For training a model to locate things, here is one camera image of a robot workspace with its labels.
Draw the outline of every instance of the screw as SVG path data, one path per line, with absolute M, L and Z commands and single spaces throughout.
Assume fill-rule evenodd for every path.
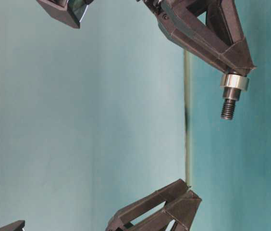
M 235 112 L 235 100 L 225 99 L 221 113 L 222 119 L 232 120 Z

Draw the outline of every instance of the threaded stud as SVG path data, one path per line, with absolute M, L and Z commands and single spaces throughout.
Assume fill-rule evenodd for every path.
M 235 100 L 229 100 L 225 99 L 223 109 L 222 109 L 222 114 L 221 118 L 222 119 L 227 119 L 227 120 L 232 120 L 234 117 L 234 112 L 235 112 Z

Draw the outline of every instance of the black plastic part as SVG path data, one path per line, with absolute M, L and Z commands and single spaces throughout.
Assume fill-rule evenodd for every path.
M 0 231 L 22 231 L 24 227 L 25 227 L 25 221 L 19 220 L 12 224 L 1 227 Z

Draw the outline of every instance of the background wall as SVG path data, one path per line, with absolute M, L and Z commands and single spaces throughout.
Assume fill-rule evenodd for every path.
M 0 226 L 103 230 L 184 171 L 183 51 L 134 0 L 81 30 L 0 1 Z
M 191 184 L 203 198 L 194 231 L 271 230 L 271 1 L 236 5 L 258 68 L 233 121 L 219 117 L 220 72 L 190 56 Z

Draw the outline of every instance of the light blue backdrop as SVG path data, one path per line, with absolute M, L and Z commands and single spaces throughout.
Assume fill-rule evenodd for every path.
M 191 57 L 191 183 L 203 198 L 193 231 L 271 230 L 271 0 L 236 5 L 258 68 L 234 121 L 219 117 L 220 72 Z
M 185 174 L 183 51 L 135 0 L 96 0 L 81 30 L 0 1 L 0 226 L 104 230 Z

